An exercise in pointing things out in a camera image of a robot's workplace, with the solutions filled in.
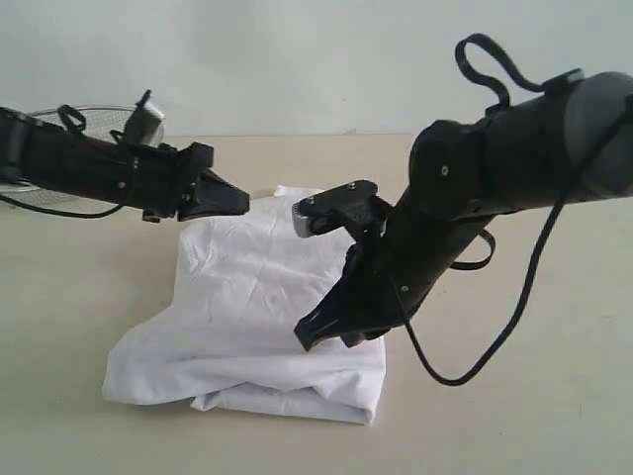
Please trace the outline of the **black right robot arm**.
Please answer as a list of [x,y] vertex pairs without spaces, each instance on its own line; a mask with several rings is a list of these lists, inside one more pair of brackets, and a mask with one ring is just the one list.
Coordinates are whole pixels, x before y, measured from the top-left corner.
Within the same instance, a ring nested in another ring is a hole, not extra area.
[[632,193],[632,129],[600,136],[625,111],[632,79],[603,72],[472,125],[437,121],[416,138],[396,204],[356,180],[297,203],[303,238],[346,229],[354,239],[339,280],[295,334],[305,349],[347,346],[399,327],[496,216]]

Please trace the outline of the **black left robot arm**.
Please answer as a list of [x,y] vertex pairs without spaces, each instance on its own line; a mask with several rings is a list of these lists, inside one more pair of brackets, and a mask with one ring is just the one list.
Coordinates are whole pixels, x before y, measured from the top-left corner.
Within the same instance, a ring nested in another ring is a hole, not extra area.
[[64,105],[59,112],[61,125],[2,109],[2,182],[110,203],[114,212],[138,209],[149,223],[248,212],[248,194],[213,171],[211,146],[153,146],[140,142],[135,130],[101,141],[85,135],[79,111]]

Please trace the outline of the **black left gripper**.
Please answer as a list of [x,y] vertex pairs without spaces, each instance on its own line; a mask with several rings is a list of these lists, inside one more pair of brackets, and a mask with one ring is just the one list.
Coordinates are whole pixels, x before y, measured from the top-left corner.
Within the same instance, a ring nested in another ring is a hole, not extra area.
[[249,211],[249,195],[212,171],[215,150],[210,145],[192,142],[177,149],[119,142],[118,152],[125,164],[118,204],[141,210],[151,222],[188,222]]

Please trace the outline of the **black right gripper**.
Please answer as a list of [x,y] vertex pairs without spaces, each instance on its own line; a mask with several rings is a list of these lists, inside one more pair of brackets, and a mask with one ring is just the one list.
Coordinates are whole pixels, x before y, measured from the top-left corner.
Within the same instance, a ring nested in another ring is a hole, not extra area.
[[440,276],[440,243],[413,241],[373,253],[359,243],[346,252],[342,278],[294,327],[305,351],[330,338],[351,348],[401,326]]

